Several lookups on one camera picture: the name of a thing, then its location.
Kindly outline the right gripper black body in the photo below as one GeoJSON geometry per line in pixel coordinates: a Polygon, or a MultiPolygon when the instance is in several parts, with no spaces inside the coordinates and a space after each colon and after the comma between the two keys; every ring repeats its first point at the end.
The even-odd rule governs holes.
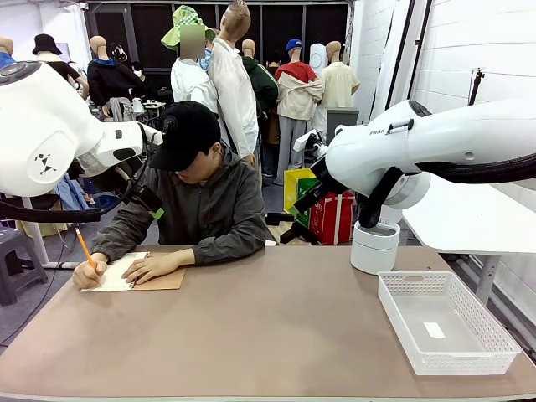
{"type": "Polygon", "coordinates": [[[313,187],[313,194],[316,197],[324,197],[328,193],[336,192],[336,181],[327,169],[325,158],[318,159],[311,165],[310,169],[318,180],[318,183],[313,187]]]}

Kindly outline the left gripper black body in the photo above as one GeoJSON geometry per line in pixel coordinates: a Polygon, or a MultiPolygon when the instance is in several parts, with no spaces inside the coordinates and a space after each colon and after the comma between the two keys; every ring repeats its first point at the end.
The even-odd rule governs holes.
{"type": "Polygon", "coordinates": [[[126,200],[139,200],[143,166],[139,157],[133,157],[109,167],[96,177],[96,188],[101,192],[114,193],[117,197],[126,196],[126,200]]]}

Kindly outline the person's left hand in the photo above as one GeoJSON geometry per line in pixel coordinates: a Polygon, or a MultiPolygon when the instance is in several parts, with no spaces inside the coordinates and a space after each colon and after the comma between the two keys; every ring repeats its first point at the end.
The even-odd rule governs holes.
{"type": "Polygon", "coordinates": [[[193,265],[193,249],[175,251],[166,255],[153,255],[135,260],[122,274],[127,283],[143,284],[153,278],[168,275],[182,266],[193,265]]]}

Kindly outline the person's right hand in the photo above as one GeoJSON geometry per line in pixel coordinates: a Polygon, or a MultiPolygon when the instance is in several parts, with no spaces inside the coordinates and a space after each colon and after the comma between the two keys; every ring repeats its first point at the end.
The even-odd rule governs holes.
{"type": "Polygon", "coordinates": [[[90,259],[75,267],[72,280],[78,289],[91,289],[101,283],[109,258],[102,253],[94,253],[90,259]]]}

